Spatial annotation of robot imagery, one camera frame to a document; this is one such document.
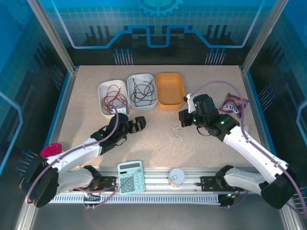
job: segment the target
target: chip bag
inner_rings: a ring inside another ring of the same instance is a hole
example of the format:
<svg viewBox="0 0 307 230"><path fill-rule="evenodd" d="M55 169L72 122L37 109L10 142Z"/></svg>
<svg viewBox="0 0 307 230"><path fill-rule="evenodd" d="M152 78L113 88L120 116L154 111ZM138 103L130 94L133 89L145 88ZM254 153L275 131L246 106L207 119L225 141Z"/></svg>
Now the chip bag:
<svg viewBox="0 0 307 230"><path fill-rule="evenodd" d="M249 103L249 101L246 99L243 99L243 102L244 102L244 108L245 108L246 105ZM223 111L229 114L234 112L241 119L243 107L242 107L240 98L228 93L223 105L220 107L220 111Z"/></svg>

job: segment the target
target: red cable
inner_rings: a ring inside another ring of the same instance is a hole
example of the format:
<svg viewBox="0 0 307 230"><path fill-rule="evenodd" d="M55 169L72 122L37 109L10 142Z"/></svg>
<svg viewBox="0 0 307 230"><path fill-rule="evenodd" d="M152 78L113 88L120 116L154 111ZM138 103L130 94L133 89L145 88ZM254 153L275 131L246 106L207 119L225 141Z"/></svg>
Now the red cable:
<svg viewBox="0 0 307 230"><path fill-rule="evenodd" d="M113 90L113 91L110 91L110 92L109 92L109 90L110 90L110 88L111 88L112 86L117 87L117 88L118 88L118 91ZM102 104L103 108L104 108L106 111L108 111L110 114L111 114L111 111L110 111L109 107L110 107L110 105L113 104L113 102L115 102L115 101L119 101L119 102L121 103L121 106L123 106L123 105L124 105L124 106L127 106L127 99L126 99L126 97L125 97L123 94L120 93L120 90L121 90L121 88L118 87L117 85L110 85L109 88L108 88L108 90L106 91L106 96L105 96L105 97L102 99L102 101L101 101L101 104Z"/></svg>

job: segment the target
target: glass panel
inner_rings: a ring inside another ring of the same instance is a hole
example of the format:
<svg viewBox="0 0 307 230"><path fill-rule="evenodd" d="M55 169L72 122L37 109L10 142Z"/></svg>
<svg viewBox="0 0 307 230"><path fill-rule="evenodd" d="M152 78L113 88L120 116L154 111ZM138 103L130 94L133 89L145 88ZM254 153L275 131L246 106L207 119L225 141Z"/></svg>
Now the glass panel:
<svg viewBox="0 0 307 230"><path fill-rule="evenodd" d="M75 65L240 65L275 0L42 0Z"/></svg>
<svg viewBox="0 0 307 230"><path fill-rule="evenodd" d="M0 0L0 22L0 229L14 229L27 166L19 159L43 148L67 70L25 0Z"/></svg>
<svg viewBox="0 0 307 230"><path fill-rule="evenodd" d="M307 2L290 0L250 68L276 153L307 168Z"/></svg>

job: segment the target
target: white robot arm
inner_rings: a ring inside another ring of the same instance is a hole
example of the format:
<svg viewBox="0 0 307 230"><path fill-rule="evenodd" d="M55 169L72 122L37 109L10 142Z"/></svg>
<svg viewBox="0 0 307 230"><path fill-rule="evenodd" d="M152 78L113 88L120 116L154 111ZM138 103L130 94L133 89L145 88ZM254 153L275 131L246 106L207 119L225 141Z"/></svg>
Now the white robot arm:
<svg viewBox="0 0 307 230"><path fill-rule="evenodd" d="M136 123L128 121L128 117L125 114L119 113L116 128L116 118L113 117L108 126L101 128L85 142L76 146L75 149L77 150L71 151L70 149L68 150L69 154L66 151L47 159L40 155L32 158L31 163L24 172L24 178L20 184L21 190L27 194L35 179L48 165L48 170L34 185L29 196L29 199L36 207L46 205L54 196L64 191L80 187L96 190L103 186L101 183L102 177L94 167L88 165L74 171L71 170L89 159L99 157L111 150L122 139L126 141L128 133L136 133L145 128L146 121L143 116L136 117L135 121ZM107 140L98 143L110 135L113 130L113 134Z"/></svg>
<svg viewBox="0 0 307 230"><path fill-rule="evenodd" d="M220 115L212 98L207 94L199 96L188 94L185 101L189 108L179 112L179 119L183 127L191 125L204 127L210 135L237 150L260 173L245 172L227 165L216 174L217 183L221 186L247 189L261 195L272 207L282 208L294 195L295 188L278 166L291 174L299 184L297 173L289 168L287 162L271 154L247 132L245 132L248 137L246 140L239 123L228 114ZM272 157L277 165L250 142Z"/></svg>

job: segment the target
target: black wire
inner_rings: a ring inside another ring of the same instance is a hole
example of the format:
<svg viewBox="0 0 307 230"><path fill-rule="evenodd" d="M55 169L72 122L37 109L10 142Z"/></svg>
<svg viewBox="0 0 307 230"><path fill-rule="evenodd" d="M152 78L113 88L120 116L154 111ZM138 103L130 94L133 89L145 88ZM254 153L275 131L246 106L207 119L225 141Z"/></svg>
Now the black wire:
<svg viewBox="0 0 307 230"><path fill-rule="evenodd" d="M203 135L203 134L199 131L199 126L197 126L196 129L197 129L197 132L198 132L199 134L201 134L202 136L204 136L204 137L210 136L210 134L208 134L208 135Z"/></svg>
<svg viewBox="0 0 307 230"><path fill-rule="evenodd" d="M124 140L123 142L121 142L119 145L118 145L117 143L116 143L115 145L116 145L116 146L121 146L123 143L125 143L125 141L127 140L127 137L124 137L124 139L125 139L125 140Z"/></svg>
<svg viewBox="0 0 307 230"><path fill-rule="evenodd" d="M133 93L130 96L131 101L134 102L136 107L138 107L137 103L139 103L139 102L150 102L149 105L151 105L152 102L154 100L156 100L155 98L153 98L153 93L154 93L154 85L152 84L153 80L151 80L150 82L144 81L144 82L148 83L147 85L145 85L145 84L137 85L135 83L134 79L133 79L133 82L134 82L134 90L133 90ZM144 90L141 91L139 86L145 86Z"/></svg>

